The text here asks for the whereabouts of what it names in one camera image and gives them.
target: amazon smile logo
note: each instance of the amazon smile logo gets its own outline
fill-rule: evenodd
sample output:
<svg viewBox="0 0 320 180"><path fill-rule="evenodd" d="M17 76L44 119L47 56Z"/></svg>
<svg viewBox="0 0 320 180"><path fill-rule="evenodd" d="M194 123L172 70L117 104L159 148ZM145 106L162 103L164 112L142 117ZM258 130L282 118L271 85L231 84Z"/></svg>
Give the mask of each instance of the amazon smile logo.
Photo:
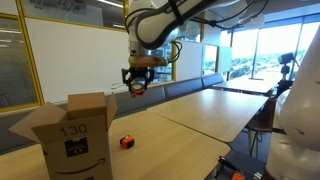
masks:
<svg viewBox="0 0 320 180"><path fill-rule="evenodd" d="M105 161L106 161L105 158L101 158L101 159L98 159L97 163L95 163L94 165L89 166L89 167L87 167L87 168L80 169L80 170L76 170L76 171L56 172L56 173L57 173L57 174L64 174L64 175L79 174L79 173L83 173L83 172L89 171L90 169L93 169L93 168L99 166L100 164L103 165Z"/></svg>

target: amazon box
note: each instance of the amazon box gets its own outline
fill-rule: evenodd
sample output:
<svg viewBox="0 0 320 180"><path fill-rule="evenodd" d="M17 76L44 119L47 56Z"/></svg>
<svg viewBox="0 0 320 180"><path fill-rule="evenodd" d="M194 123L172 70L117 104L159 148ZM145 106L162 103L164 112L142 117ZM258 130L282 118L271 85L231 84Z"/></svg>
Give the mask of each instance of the amazon box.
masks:
<svg viewBox="0 0 320 180"><path fill-rule="evenodd" d="M68 96L68 111L45 103L10 128L42 145L51 180L112 180L108 130L117 111L112 94Z"/></svg>

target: floor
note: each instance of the floor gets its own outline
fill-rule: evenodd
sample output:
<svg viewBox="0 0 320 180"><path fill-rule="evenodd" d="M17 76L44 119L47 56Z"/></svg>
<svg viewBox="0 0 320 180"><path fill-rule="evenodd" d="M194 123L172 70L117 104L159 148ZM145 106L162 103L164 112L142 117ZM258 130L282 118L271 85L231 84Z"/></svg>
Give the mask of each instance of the floor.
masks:
<svg viewBox="0 0 320 180"><path fill-rule="evenodd" d="M258 142L258 154L257 159L260 160L262 163L266 163L268 159L268 152L270 148L270 142L271 142L271 133L264 133L262 136L259 135L259 139L262 139L261 142ZM244 129L237 137L236 139L229 144L230 147L236 151L243 153L245 155L249 155L249 147L248 147L248 133L247 130ZM229 154L226 156L231 157L234 154L234 151L231 150ZM215 171L213 171L206 180L215 180Z"/></svg>

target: white robot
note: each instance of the white robot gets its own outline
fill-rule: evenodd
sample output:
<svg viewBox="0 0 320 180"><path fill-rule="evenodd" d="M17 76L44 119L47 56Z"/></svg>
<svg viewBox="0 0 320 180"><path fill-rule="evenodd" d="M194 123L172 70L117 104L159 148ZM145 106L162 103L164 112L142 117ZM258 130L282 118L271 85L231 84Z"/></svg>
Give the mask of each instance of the white robot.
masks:
<svg viewBox="0 0 320 180"><path fill-rule="evenodd" d="M158 8L150 0L134 0L126 18L130 68L122 69L123 82L131 94L142 95L153 80L152 68L170 63L162 57L149 56L149 50L172 41L178 35L179 26L207 8L226 7L238 1L168 0ZM235 26L241 26L257 16L245 18ZM320 102L320 95L317 94L320 93L319 47L320 29L300 65L292 88L277 100L274 129L278 131L272 133L262 179L320 178L320 106L317 105Z"/></svg>

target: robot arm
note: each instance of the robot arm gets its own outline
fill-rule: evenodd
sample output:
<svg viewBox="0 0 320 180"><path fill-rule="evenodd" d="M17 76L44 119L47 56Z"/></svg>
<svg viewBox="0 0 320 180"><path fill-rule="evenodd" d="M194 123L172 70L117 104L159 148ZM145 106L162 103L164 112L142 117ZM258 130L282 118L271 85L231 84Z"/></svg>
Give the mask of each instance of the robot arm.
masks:
<svg viewBox="0 0 320 180"><path fill-rule="evenodd" d="M129 69L122 79L132 96L142 95L153 80L154 67L167 66L163 57L150 56L150 50L171 42L185 21L210 7L224 7L239 0L168 0L157 8L150 0L134 0L126 17L129 33Z"/></svg>

